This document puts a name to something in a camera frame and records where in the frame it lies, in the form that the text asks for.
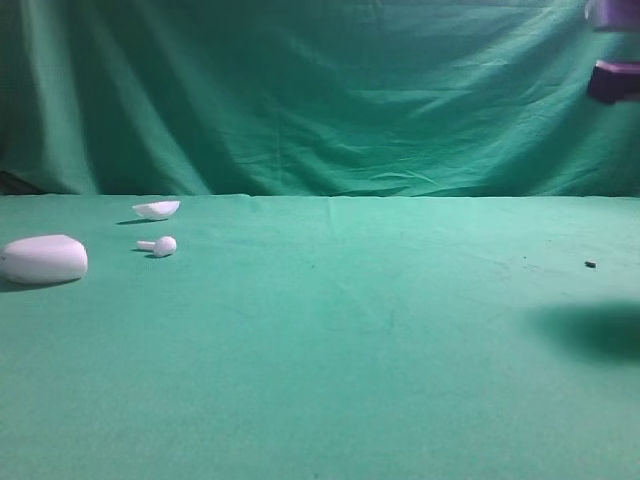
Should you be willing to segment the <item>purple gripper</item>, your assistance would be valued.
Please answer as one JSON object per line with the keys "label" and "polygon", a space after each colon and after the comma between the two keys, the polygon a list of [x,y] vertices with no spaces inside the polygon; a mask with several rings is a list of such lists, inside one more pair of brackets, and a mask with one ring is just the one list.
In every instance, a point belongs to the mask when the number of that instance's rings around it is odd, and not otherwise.
{"label": "purple gripper", "polygon": [[[589,0],[585,19],[595,31],[639,30],[639,0]],[[613,105],[639,100],[639,63],[598,60],[587,85],[587,96]]]}

